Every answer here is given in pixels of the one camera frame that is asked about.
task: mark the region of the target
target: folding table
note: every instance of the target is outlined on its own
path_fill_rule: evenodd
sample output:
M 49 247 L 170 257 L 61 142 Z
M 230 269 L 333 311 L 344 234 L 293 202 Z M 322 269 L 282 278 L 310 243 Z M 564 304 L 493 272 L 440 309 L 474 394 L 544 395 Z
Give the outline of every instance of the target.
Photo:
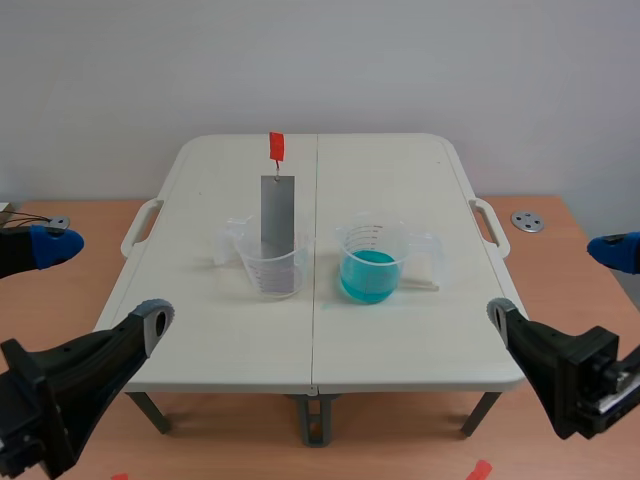
M 491 206 L 475 198 L 453 146 L 426 134 L 287 135 L 281 174 L 296 177 L 296 211 L 315 225 L 316 242 L 305 288 L 279 301 L 252 290 L 242 266 L 212 260 L 216 228 L 259 215 L 260 176 L 275 170 L 268 152 L 267 135 L 192 140 L 136 215 L 122 243 L 127 262 L 96 329 L 148 298 L 172 302 L 176 318 L 128 394 L 161 431 L 169 426 L 148 392 L 291 395 L 303 441 L 323 446 L 340 394 L 487 392 L 463 426 L 471 435 L 500 392 L 524 378 L 487 302 L 504 296 L 522 305 L 503 262 L 506 236 Z M 422 288 L 429 265 L 417 257 L 407 268 L 416 281 L 389 299 L 349 300 L 337 286 L 334 231 L 361 211 L 395 212 L 437 235 L 447 266 L 441 289 Z M 474 211 L 495 243 L 482 238 Z M 320 413 L 311 413 L 317 400 Z

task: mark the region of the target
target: table handle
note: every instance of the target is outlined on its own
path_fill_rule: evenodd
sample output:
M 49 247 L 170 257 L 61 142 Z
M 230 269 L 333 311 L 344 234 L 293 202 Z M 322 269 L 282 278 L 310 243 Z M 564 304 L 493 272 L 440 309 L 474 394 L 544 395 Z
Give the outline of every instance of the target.
M 493 242 L 498 247 L 500 256 L 502 258 L 507 258 L 509 256 L 509 252 L 511 252 L 511 245 L 509 244 L 507 235 L 502 229 L 502 225 L 500 225 L 500 220 L 498 220 L 498 216 L 493 210 L 493 207 L 489 205 L 488 202 L 479 198 L 469 200 L 469 205 L 472 210 L 480 212 L 480 215 L 482 215 L 484 223 L 487 225 L 487 229 L 491 234 Z
M 133 246 L 140 241 L 140 236 L 146 228 L 153 213 L 162 207 L 164 202 L 153 198 L 148 202 L 145 202 L 136 213 L 136 218 L 133 219 L 129 231 L 124 236 L 122 244 L 120 245 L 120 251 L 124 258 L 129 258 L 129 254 L 133 249 Z

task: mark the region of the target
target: table leg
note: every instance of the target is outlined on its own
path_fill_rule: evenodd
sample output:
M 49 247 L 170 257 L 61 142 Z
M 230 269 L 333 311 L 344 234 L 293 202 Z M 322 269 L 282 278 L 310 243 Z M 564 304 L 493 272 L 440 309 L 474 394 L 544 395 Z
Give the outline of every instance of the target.
M 476 408 L 473 409 L 473 412 L 471 412 L 471 415 L 469 415 L 467 421 L 464 422 L 464 425 L 461 429 L 462 433 L 464 433 L 467 437 L 473 435 L 473 432 L 475 432 L 476 428 L 478 428 L 478 425 L 480 425 L 482 419 L 489 412 L 491 407 L 493 407 L 493 404 L 496 403 L 496 400 L 498 400 L 500 394 L 501 392 L 486 392 L 482 396 L 482 398 L 478 402 L 478 405 L 476 405 Z
M 134 401 L 138 408 L 142 410 L 147 418 L 151 420 L 151 423 L 153 423 L 160 433 L 165 434 L 171 429 L 169 420 L 162 415 L 162 412 L 158 410 L 158 407 L 156 407 L 156 404 L 149 398 L 149 395 L 144 392 L 129 392 L 127 395 Z
M 331 443 L 331 406 L 339 396 L 338 394 L 289 395 L 296 401 L 302 443 L 307 447 L 326 447 Z M 319 413 L 311 413 L 312 402 L 319 404 Z

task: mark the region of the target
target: measuring cup with blue liquid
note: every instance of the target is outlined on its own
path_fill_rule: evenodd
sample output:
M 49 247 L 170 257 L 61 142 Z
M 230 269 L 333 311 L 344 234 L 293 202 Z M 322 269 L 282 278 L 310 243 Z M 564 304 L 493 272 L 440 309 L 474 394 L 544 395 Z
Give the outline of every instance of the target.
M 340 242 L 340 281 L 364 303 L 378 303 L 398 287 L 406 261 L 416 253 L 431 256 L 425 283 L 439 288 L 444 268 L 442 244 L 428 233 L 413 233 L 392 214 L 359 213 L 336 229 Z

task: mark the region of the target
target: empty measuring cup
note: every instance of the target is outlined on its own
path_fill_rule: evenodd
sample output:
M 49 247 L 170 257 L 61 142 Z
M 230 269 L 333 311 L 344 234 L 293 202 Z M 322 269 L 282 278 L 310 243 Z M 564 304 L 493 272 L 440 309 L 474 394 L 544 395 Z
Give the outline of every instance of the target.
M 260 237 L 260 219 L 230 218 L 215 241 L 214 263 L 222 265 L 239 255 L 251 284 L 260 293 L 284 297 L 299 291 L 307 276 L 309 234 L 304 218 L 296 218 L 293 250 L 274 257 L 272 246 Z
M 342 254 L 340 280 L 345 291 L 365 303 L 378 303 L 398 287 L 405 262 L 414 253 L 431 256 L 432 286 L 439 287 L 444 265 L 440 240 L 428 233 L 412 233 L 391 214 L 359 213 L 336 229 Z

